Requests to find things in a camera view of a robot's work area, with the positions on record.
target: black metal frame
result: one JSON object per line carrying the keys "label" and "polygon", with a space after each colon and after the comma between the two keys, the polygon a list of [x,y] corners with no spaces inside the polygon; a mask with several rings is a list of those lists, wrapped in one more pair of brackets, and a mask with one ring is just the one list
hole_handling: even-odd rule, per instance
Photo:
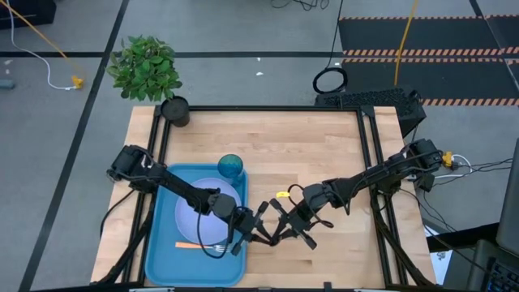
{"label": "black metal frame", "polygon": [[[382,147],[380,144],[380,137],[379,132],[376,126],[375,122],[375,114],[373,107],[359,107],[359,106],[349,106],[349,107],[341,107],[341,108],[331,108],[328,106],[325,107],[319,107],[319,106],[291,106],[291,105],[285,105],[285,106],[256,106],[256,105],[195,105],[190,106],[190,111],[324,111],[324,112],[355,112],[357,114],[357,121],[358,121],[358,130],[360,134],[360,140],[361,140],[361,146],[362,146],[362,155],[364,158],[364,163],[366,168],[369,168],[371,166],[371,159],[370,159],[370,151],[367,143],[367,134],[366,134],[366,128],[364,125],[364,119],[363,115],[366,114],[369,118],[370,124],[371,124],[371,133],[373,136],[373,142],[375,145],[375,155],[377,157],[378,163],[380,163],[383,160],[382,155]],[[153,150],[154,144],[157,140],[157,131],[158,131],[158,124],[160,119],[160,113],[158,106],[155,108],[155,112],[153,115],[153,122],[152,122],[152,129],[150,132],[150,137],[148,140],[148,149]],[[165,161],[165,152],[167,149],[167,144],[169,141],[169,133],[170,133],[170,124],[168,122],[165,122],[164,128],[163,128],[163,134],[161,138],[161,146],[159,150],[159,157],[157,158],[157,161],[159,163],[164,163]],[[371,195],[378,194],[378,190],[374,187],[370,189]],[[142,212],[144,210],[144,200],[145,200],[145,194],[139,194],[139,202],[137,202],[136,209],[135,209],[135,215],[132,223],[132,236],[130,240],[132,240],[135,237],[136,230],[138,229],[140,225],[140,219],[142,217]],[[154,212],[155,207],[155,200],[157,198],[157,193],[151,194],[151,202],[148,212]],[[375,200],[376,203],[372,208],[380,208],[378,205],[378,201]],[[390,230],[392,232],[392,235],[399,241],[398,239],[398,231],[397,231],[397,224],[396,224],[396,218],[394,214],[394,210],[392,207],[391,199],[386,198],[387,205],[386,212],[388,216],[388,223],[390,226]],[[377,230],[377,242],[379,246],[379,253],[380,253],[380,264],[382,266],[382,272],[384,277],[384,285],[386,289],[389,287],[399,287],[399,288],[408,288],[408,289],[414,289],[414,290],[420,290],[421,287],[417,286],[406,286],[407,285],[407,277],[405,268],[401,264],[399,260],[397,260],[397,267],[398,267],[398,275],[400,279],[400,284],[393,284],[392,278],[391,278],[391,269],[389,266],[389,259],[388,259],[388,252],[385,244],[384,236]],[[131,264],[132,261],[127,263],[126,268],[123,272],[123,278],[122,283],[119,284],[98,284],[96,286],[89,286],[89,287],[74,287],[74,288],[66,288],[67,291],[87,291],[87,290],[119,290],[119,288],[122,288],[122,290],[127,290],[128,287],[131,288],[138,288],[138,287],[144,287],[144,259],[146,258],[146,254],[148,251],[148,240],[149,240],[149,234],[147,234],[145,241],[144,241],[144,247],[142,250],[142,256],[141,261],[139,263],[139,278],[138,281],[132,281],[129,282],[129,278],[131,275]],[[331,284],[329,282],[324,283],[324,289],[325,290],[333,290],[333,291],[353,291],[353,289],[332,289]],[[250,292],[251,288],[175,288],[176,291],[186,291],[186,292],[214,292],[215,290],[225,290],[225,291],[247,291]],[[276,289],[278,292],[290,292],[290,291],[308,291],[308,292],[315,292],[315,291],[322,291],[322,289]]]}

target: blue cup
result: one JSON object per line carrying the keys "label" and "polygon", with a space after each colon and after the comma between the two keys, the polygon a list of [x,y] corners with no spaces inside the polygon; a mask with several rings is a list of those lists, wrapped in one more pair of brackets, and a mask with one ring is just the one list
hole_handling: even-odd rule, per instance
{"label": "blue cup", "polygon": [[233,187],[243,179],[243,161],[238,155],[227,154],[218,161],[218,172]]}

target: wooden table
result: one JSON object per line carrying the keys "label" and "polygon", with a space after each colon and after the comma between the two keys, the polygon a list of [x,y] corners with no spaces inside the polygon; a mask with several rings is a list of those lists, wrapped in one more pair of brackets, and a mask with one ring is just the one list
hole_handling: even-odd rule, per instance
{"label": "wooden table", "polygon": [[[125,144],[146,147],[153,107],[135,107]],[[403,140],[394,108],[375,108],[384,157],[399,152]],[[372,145],[369,122],[365,118]],[[159,126],[155,157],[161,140]],[[191,112],[191,123],[172,128],[165,162],[217,163],[226,153],[238,154],[249,174],[249,208],[256,210],[264,200],[284,191],[292,183],[303,186],[328,178],[349,177],[365,170],[355,113],[346,112]],[[371,159],[375,154],[371,148]],[[414,192],[410,183],[403,188]],[[114,186],[110,206],[122,198],[127,182]],[[296,201],[300,193],[293,191]],[[105,223],[92,280],[99,280],[117,261],[128,244],[137,195],[116,208]],[[401,245],[416,266],[435,281],[431,258],[416,200],[400,192],[393,197]],[[290,202],[280,199],[285,209]],[[320,288],[330,281],[334,288],[384,287],[375,226],[367,190],[352,200],[351,214],[342,208],[323,208],[320,216],[335,228],[317,225],[311,236],[312,251],[301,239],[292,238],[276,247],[251,243],[247,270],[238,287]],[[272,233],[278,213],[269,208],[265,226]],[[394,254],[388,248],[393,282],[398,281]],[[137,278],[140,248],[135,253],[131,279]]]}

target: potted plant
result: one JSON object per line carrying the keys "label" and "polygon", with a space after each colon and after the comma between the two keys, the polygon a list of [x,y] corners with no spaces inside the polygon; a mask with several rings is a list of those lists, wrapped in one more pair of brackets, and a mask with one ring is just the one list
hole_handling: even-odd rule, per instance
{"label": "potted plant", "polygon": [[162,115],[176,127],[189,123],[189,104],[183,97],[175,96],[173,89],[180,88],[178,73],[173,67],[174,51],[164,41],[153,36],[129,36],[131,45],[121,40],[122,52],[112,53],[112,65],[106,70],[114,77],[114,87],[121,88],[121,97],[143,101],[164,101]]}

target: keyboard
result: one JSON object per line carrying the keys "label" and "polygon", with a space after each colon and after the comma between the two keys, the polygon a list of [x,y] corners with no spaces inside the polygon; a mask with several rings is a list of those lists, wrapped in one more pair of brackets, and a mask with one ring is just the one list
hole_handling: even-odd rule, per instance
{"label": "keyboard", "polygon": [[519,273],[498,260],[491,266],[486,290],[491,292],[519,292]]}

